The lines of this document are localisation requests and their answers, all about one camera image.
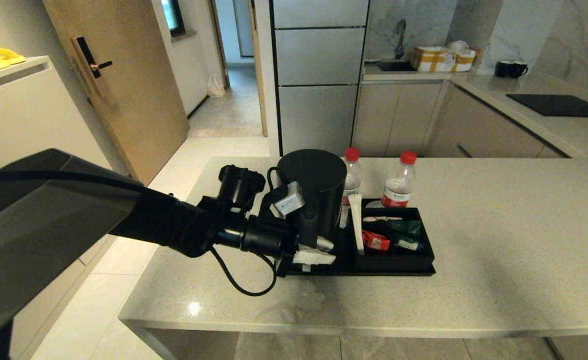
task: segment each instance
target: tile floor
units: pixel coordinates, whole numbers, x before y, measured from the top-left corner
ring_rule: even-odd
[[[232,153],[240,157],[268,157],[267,138],[189,138],[150,187],[185,199],[210,157]],[[150,347],[117,319],[156,248],[156,244],[116,239],[32,360],[159,360]],[[555,360],[543,339],[536,338],[397,339],[240,333],[235,354],[235,360]],[[198,358],[218,360],[216,356]]]
[[[189,118],[188,137],[260,137],[261,108],[253,66],[228,68],[230,87],[223,97],[210,97]]]

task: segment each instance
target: window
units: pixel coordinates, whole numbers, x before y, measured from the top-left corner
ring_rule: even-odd
[[[163,12],[167,26],[170,28],[172,37],[180,37],[186,34],[183,17],[181,16],[181,9],[178,6],[178,0],[161,0],[163,5]]]

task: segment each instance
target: black tray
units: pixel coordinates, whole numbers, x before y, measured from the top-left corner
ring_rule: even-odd
[[[365,204],[374,199],[363,200],[362,217],[402,217],[406,220],[422,221],[421,215],[415,207],[399,208],[365,208]],[[383,223],[363,223],[364,230],[374,231],[385,235],[386,227]],[[339,231],[331,251],[336,260],[330,265],[312,265],[311,271],[303,271],[300,264],[292,264],[287,275],[306,276],[432,276],[436,270],[432,265],[434,251],[425,231],[420,229],[420,241],[424,249],[416,251],[390,246],[386,253],[373,253],[365,248],[365,255],[358,255],[354,241],[352,215],[349,215],[347,226]]]

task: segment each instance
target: red bottle cap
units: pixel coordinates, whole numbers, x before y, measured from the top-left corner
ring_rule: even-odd
[[[348,147],[347,150],[345,150],[345,160],[348,162],[355,162],[359,159],[360,156],[361,152],[358,150],[358,148]]]
[[[413,166],[416,162],[416,153],[414,151],[403,151],[401,153],[401,162],[408,166]]]

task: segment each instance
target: doorway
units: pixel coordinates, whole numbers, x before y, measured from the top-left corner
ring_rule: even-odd
[[[209,0],[218,51],[224,63],[225,95],[210,96],[189,116],[188,137],[267,136],[262,122],[255,27],[249,0]]]

